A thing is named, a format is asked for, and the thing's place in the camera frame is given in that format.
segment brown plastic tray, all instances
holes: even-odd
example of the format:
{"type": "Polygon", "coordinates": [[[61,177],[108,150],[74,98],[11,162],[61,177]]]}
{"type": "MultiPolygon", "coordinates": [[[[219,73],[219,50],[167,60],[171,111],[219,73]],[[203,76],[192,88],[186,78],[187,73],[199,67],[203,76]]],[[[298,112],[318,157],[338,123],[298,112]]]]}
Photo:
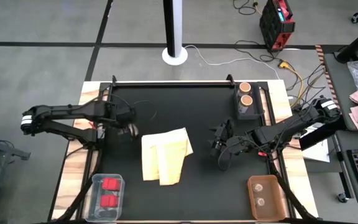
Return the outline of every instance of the brown plastic tray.
{"type": "Polygon", "coordinates": [[[281,201],[280,186],[274,175],[255,175],[248,180],[248,193],[252,215],[258,221],[275,222],[285,218],[281,201]],[[255,185],[262,186],[261,191],[254,190],[255,185]]]}

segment wooden table frame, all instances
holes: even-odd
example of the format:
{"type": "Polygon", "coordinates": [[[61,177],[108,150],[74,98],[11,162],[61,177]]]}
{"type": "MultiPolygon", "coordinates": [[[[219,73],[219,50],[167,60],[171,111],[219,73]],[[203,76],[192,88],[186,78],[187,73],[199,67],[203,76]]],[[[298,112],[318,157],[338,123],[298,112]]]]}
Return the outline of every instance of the wooden table frame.
{"type": "MultiPolygon", "coordinates": [[[[120,83],[189,83],[189,82],[225,82],[222,80],[208,80],[208,81],[129,81],[129,82],[117,82],[120,83]]],[[[281,120],[292,115],[290,104],[288,102],[287,92],[285,90],[285,85],[282,80],[236,80],[236,82],[267,82],[270,101],[273,108],[273,113],[275,117],[275,122],[280,122],[281,120]]],[[[99,94],[100,83],[106,82],[84,82],[79,105],[82,105],[89,100],[97,97],[99,94]]],[[[265,121],[266,125],[271,125],[269,111],[267,110],[267,100],[264,91],[261,90],[262,104],[265,110],[265,121]]],[[[76,119],[74,122],[74,127],[80,129],[91,128],[89,121],[86,119],[76,119]]],[[[297,140],[292,140],[290,143],[292,146],[299,147],[299,142],[297,140]]],[[[81,144],[78,141],[72,141],[68,144],[67,154],[81,147],[81,144]]],[[[78,192],[81,189],[81,183],[83,179],[83,174],[85,171],[85,161],[87,158],[87,150],[79,150],[78,152],[72,154],[69,158],[63,162],[62,173],[58,181],[58,188],[56,192],[56,197],[52,202],[52,208],[50,212],[50,219],[55,219],[63,215],[65,210],[71,205],[74,198],[77,196],[78,192]]],[[[97,152],[94,152],[92,166],[96,162],[97,152]]],[[[314,203],[313,193],[311,191],[310,182],[308,178],[308,173],[306,171],[305,162],[303,160],[303,153],[301,150],[293,149],[287,147],[283,150],[283,158],[285,163],[285,169],[287,172],[288,181],[290,188],[301,204],[315,217],[318,217],[316,205],[314,203]]],[[[275,161],[276,168],[280,171],[280,165],[278,161],[275,161]]],[[[289,217],[287,200],[284,196],[283,191],[281,191],[281,198],[286,210],[286,216],[289,217]]],[[[229,222],[254,222],[255,220],[229,220],[229,222]]],[[[156,221],[122,221],[120,222],[180,222],[173,220],[156,220],[156,221]]],[[[194,220],[191,222],[205,222],[202,220],[194,220]]],[[[209,222],[219,222],[219,220],[210,220],[209,222]]]]}

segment red block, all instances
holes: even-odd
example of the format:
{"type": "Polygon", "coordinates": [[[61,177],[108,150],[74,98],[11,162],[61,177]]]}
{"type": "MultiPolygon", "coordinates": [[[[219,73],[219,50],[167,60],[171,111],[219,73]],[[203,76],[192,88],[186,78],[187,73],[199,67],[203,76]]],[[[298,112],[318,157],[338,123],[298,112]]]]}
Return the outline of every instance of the red block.
{"type": "Polygon", "coordinates": [[[103,190],[119,190],[120,181],[115,178],[104,178],[102,183],[103,190]]]}
{"type": "Polygon", "coordinates": [[[100,197],[100,206],[115,208],[118,205],[118,197],[115,195],[102,195],[100,197]]]}

